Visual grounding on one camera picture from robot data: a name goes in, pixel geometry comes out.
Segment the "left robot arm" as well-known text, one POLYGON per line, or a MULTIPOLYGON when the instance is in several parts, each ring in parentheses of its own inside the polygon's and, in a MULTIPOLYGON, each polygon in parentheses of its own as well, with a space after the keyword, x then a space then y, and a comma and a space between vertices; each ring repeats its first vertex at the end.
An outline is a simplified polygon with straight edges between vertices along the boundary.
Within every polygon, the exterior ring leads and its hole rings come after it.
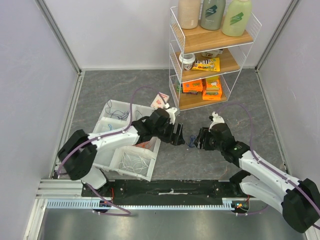
POLYGON ((91 134, 77 130, 58 151, 60 165, 57 173, 64 169, 72 181, 81 180, 89 184, 99 197, 104 197, 109 193, 110 185, 103 172, 94 167, 94 161, 110 150, 135 146, 152 138, 174 146, 183 145, 183 126, 175 123, 177 114, 175 107, 158 108, 151 115, 131 121, 119 130, 91 134))

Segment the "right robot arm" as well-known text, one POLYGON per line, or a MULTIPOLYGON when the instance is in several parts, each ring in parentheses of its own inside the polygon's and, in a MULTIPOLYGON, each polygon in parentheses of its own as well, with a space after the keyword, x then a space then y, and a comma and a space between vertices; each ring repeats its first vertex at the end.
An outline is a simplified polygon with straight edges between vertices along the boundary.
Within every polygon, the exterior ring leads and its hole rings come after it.
POLYGON ((236 141, 227 124, 202 127, 194 144, 206 151, 219 151, 227 162, 241 169, 229 184, 233 196, 246 194, 266 203, 299 233, 305 233, 320 219, 317 185, 308 178, 293 177, 264 160, 249 145, 236 141))

